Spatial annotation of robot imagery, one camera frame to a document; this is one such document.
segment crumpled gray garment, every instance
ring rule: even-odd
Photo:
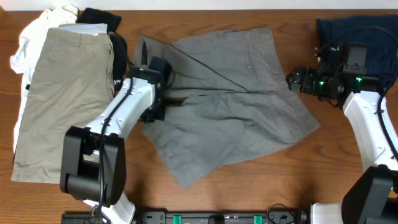
[[[153,56],[173,66],[165,121],[142,131],[182,187],[218,166],[285,149],[312,133],[318,121],[289,91],[268,28],[224,30],[172,45],[141,37],[135,64]]]

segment wooden table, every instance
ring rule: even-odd
[[[285,73],[298,65],[316,67],[316,18],[332,19],[398,11],[114,11],[123,19],[118,32],[133,55],[140,35],[172,42],[213,30],[270,27]],[[12,130],[20,103],[21,77],[9,65],[18,36],[40,12],[6,12],[0,21],[0,222],[59,223],[65,211],[89,207],[61,193],[57,184],[11,182]],[[126,144],[125,193],[138,207],[168,210],[266,210],[273,203],[289,207],[341,201],[362,174],[352,128],[341,110],[316,97],[299,94],[321,128],[293,147],[255,160],[223,166],[188,189],[173,179],[140,132],[138,124]],[[398,128],[398,92],[387,104]]]

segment navy fabric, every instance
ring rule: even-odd
[[[398,16],[355,16],[333,20],[317,20],[320,45],[324,45],[337,35],[363,26],[379,26],[387,29],[398,38]],[[386,33],[374,29],[363,29],[352,32],[332,43],[332,47],[347,43],[361,43],[368,46],[366,67],[368,75],[378,77],[387,86],[397,71],[397,46]]]

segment black cloth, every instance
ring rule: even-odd
[[[86,8],[79,16],[76,23],[100,24],[108,25],[107,32],[116,32],[122,17],[116,16],[110,12],[101,11],[99,9]]]
[[[333,20],[317,20],[320,45],[324,45],[337,35],[355,27],[379,26],[387,29],[398,38],[398,16],[354,16]],[[366,44],[366,67],[368,75],[378,77],[387,86],[398,69],[397,47],[383,31],[363,29],[352,32],[332,43],[332,47],[350,42]]]
[[[120,34],[109,35],[113,44],[113,82],[114,90],[119,91],[122,88],[122,77],[126,72],[127,66],[127,43]]]

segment folded beige pants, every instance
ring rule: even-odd
[[[112,101],[112,70],[108,35],[49,30],[22,117],[12,180],[59,183],[63,137]]]

